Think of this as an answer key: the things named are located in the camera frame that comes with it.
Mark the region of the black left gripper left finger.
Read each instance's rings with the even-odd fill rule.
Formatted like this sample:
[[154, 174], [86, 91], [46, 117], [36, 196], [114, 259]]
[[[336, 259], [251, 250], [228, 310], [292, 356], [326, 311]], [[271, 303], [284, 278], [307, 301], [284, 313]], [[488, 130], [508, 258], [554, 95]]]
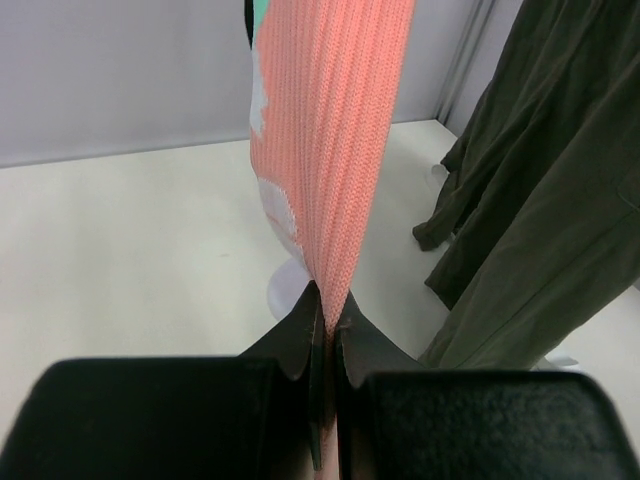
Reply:
[[76, 358], [46, 369], [5, 479], [297, 479], [323, 465], [323, 316], [309, 283], [234, 357]]

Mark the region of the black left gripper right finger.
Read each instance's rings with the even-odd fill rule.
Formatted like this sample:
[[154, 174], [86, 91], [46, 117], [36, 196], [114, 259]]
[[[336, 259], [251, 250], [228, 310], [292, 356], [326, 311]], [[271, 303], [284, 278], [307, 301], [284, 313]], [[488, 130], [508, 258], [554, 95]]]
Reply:
[[616, 410], [565, 371], [427, 370], [348, 299], [335, 333], [344, 479], [635, 479]]

